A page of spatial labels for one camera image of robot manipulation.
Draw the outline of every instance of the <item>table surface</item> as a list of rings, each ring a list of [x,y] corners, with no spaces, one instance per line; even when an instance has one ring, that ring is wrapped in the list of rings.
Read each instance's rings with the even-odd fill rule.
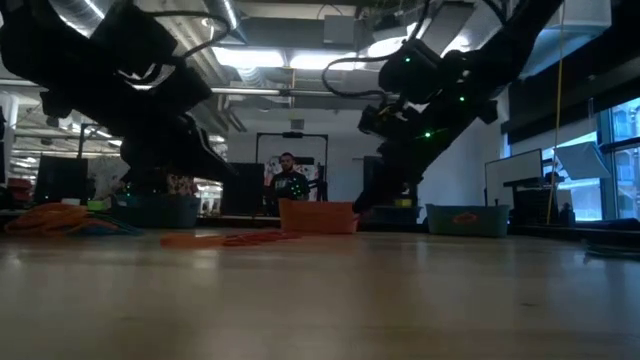
[[[361,233],[176,251],[160,235],[0,239],[2,358],[640,354],[640,264],[579,244]]]

